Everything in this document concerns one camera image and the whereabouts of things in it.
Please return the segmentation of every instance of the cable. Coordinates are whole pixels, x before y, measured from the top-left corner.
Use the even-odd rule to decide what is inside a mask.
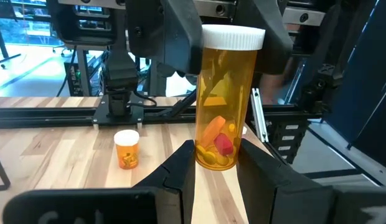
[[[74,50],[73,50],[73,55],[71,56],[70,65],[68,66],[68,68],[67,68],[67,70],[66,70],[66,76],[64,77],[62,86],[60,87],[59,91],[57,92],[56,97],[59,97],[59,96],[60,96],[61,92],[62,92],[63,89],[64,89],[64,86],[66,85],[68,76],[70,76],[70,74],[71,74],[71,67],[73,66],[76,52],[77,52],[77,46],[74,45]]]
[[[152,99],[152,98],[150,98],[150,97],[148,97],[148,96],[141,95],[140,93],[138,93],[137,90],[134,90],[133,93],[134,93],[137,97],[142,98],[142,99],[144,99],[144,100],[148,100],[148,101],[150,101],[150,102],[152,102],[152,103],[154,103],[154,104],[153,104],[153,105],[144,105],[144,104],[142,104],[142,103],[127,103],[127,104],[126,104],[127,106],[140,106],[140,107],[143,107],[143,108],[155,108],[155,107],[157,107],[157,102],[156,102],[156,100],[154,100],[154,99]]]

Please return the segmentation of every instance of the pill bottle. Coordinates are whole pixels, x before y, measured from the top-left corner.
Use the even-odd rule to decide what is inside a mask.
[[[195,158],[207,169],[227,170],[237,163],[257,50],[262,48],[265,30],[210,24],[202,28]]]

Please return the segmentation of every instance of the floor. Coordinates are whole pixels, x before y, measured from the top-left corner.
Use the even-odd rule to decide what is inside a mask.
[[[53,53],[50,47],[23,47],[19,45],[7,45],[7,49],[10,55],[16,53],[22,55],[6,62],[6,69],[0,67],[0,96],[55,96],[65,76],[64,58],[60,56],[59,51]],[[182,95],[187,90],[194,88],[185,78],[174,75],[167,79],[166,95]],[[69,96],[67,86],[61,95]],[[311,128],[326,138],[333,146],[346,153],[346,149],[344,149],[346,144],[341,142],[341,137],[327,124],[312,124]],[[386,185],[386,170],[381,173],[379,170],[382,168],[377,163],[369,162],[371,159],[360,155],[360,153],[352,154],[352,151],[347,156],[352,157],[356,163],[365,166],[367,172]],[[306,133],[292,166],[300,173],[352,168],[349,163],[309,132]],[[316,181],[322,184],[373,185],[363,175],[333,177]]]

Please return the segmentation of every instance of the wooden tabletop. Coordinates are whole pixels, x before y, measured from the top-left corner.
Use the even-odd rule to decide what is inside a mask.
[[[177,100],[156,98],[160,106]],[[89,107],[99,102],[95,97],[0,98],[0,107]],[[132,187],[195,135],[194,124],[144,125],[139,165],[123,170],[118,167],[113,135],[134,128],[0,129],[0,160],[12,183],[0,192],[0,222],[5,204],[27,190]],[[249,128],[243,137],[269,153]],[[196,164],[192,223],[248,223],[235,167],[214,172]]]

